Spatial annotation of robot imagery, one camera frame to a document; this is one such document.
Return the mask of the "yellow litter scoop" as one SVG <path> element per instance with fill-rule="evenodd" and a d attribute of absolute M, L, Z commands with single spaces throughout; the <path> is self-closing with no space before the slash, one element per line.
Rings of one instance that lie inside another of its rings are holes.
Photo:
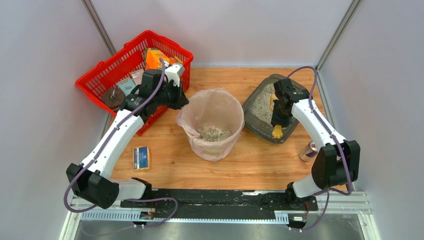
<path fill-rule="evenodd" d="M 274 93 L 272 93 L 269 97 L 269 109 L 271 112 L 274 111 L 274 100 L 277 100 L 277 97 Z M 272 136 L 275 139 L 280 139 L 283 137 L 283 128 L 280 124 L 276 124 L 272 130 Z"/>

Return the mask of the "white bin with bag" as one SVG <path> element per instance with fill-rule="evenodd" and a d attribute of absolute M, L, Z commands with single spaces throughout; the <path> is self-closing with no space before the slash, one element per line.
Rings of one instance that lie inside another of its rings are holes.
<path fill-rule="evenodd" d="M 241 136 L 245 126 L 244 110 L 240 101 L 224 88 L 209 88 L 195 93 L 189 104 L 177 114 L 176 124 L 187 135 L 192 151 L 200 158 L 216 162 L 225 158 Z M 231 132 L 218 141 L 206 141 L 201 132 Z"/>

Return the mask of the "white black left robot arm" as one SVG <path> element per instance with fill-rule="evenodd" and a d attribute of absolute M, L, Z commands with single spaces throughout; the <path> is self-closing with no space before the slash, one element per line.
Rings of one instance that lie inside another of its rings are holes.
<path fill-rule="evenodd" d="M 144 71 L 141 83 L 125 96 L 114 122 L 97 146 L 80 164 L 72 163 L 66 169 L 69 186 L 63 202 L 69 211 L 77 212 L 68 203 L 70 192 L 102 209 L 108 209 L 115 201 L 143 197 L 146 181 L 135 177 L 113 181 L 111 174 L 131 138 L 159 107 L 180 110 L 189 103 L 180 79 L 184 71 L 179 63 Z"/>

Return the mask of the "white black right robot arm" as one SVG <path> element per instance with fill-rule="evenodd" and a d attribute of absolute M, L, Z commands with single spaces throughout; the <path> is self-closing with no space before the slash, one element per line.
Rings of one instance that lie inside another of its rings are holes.
<path fill-rule="evenodd" d="M 272 136 L 281 138 L 292 119 L 303 125 L 318 151 L 311 173 L 292 183 L 298 198 L 338 185 L 351 186 L 359 176 L 360 145 L 339 134 L 317 108 L 307 90 L 296 90 L 290 78 L 273 84 Z"/>

